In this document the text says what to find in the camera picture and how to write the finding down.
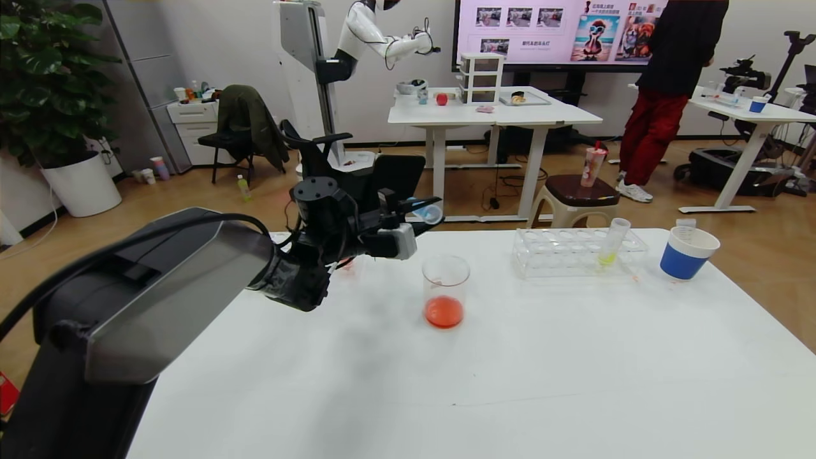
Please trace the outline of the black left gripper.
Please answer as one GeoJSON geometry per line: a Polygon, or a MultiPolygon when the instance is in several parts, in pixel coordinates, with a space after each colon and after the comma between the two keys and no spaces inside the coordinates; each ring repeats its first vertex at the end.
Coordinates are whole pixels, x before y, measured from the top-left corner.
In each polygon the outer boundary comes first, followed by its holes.
{"type": "MultiPolygon", "coordinates": [[[[426,213],[431,207],[438,207],[441,198],[432,196],[429,198],[410,197],[407,200],[399,200],[398,194],[388,188],[379,191],[370,191],[359,201],[358,211],[350,219],[351,227],[356,235],[373,235],[379,230],[396,229],[399,225],[399,218],[396,211],[399,209],[403,213],[426,213]]],[[[414,237],[420,237],[426,232],[440,226],[445,221],[445,217],[439,217],[431,221],[425,221],[419,217],[411,218],[411,227],[414,237]]]]}

